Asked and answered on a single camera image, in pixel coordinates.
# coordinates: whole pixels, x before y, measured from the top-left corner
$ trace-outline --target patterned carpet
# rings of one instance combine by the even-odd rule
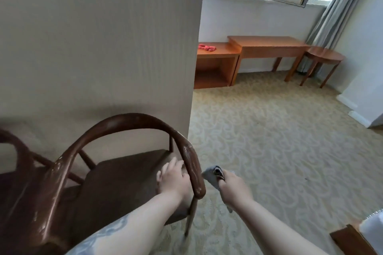
[[[234,87],[195,90],[189,140],[202,168],[218,164],[276,217],[329,254],[329,232],[383,207],[383,129],[364,128],[333,89],[285,72],[240,74]],[[166,226],[152,254],[261,254],[210,185],[189,237]]]

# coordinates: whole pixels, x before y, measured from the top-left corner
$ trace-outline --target white bedding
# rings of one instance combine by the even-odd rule
[[[359,226],[359,232],[376,253],[383,255],[383,209],[365,219]]]

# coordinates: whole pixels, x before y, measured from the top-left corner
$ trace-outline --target curved chair backrest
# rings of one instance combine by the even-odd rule
[[[102,120],[86,131],[62,154],[45,176],[37,202],[35,220],[30,228],[30,243],[32,245],[39,246],[54,241],[54,238],[50,237],[52,219],[65,180],[79,151],[89,142],[99,137],[125,130],[144,128],[165,131],[174,139],[189,173],[194,197],[196,199],[203,198],[206,189],[201,175],[201,166],[193,146],[182,134],[160,119],[147,114],[128,113],[115,115]]]
[[[16,136],[0,129],[0,143],[13,145],[17,152],[12,185],[0,214],[0,249],[4,250],[25,244],[25,228],[33,218],[36,198],[36,167],[32,153]]]

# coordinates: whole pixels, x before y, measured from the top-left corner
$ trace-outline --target person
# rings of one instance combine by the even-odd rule
[[[157,173],[158,195],[79,243],[67,255],[146,255],[165,222],[190,194],[190,178],[182,173],[183,161],[173,158]],[[328,255],[277,219],[252,196],[235,174],[223,170],[219,180],[223,202],[250,229],[265,255]]]

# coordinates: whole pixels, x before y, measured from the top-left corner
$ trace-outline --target gray curtain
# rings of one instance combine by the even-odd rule
[[[306,44],[333,49],[342,34],[358,0],[333,0],[314,26]],[[307,58],[299,65],[299,72],[307,72],[311,61]]]

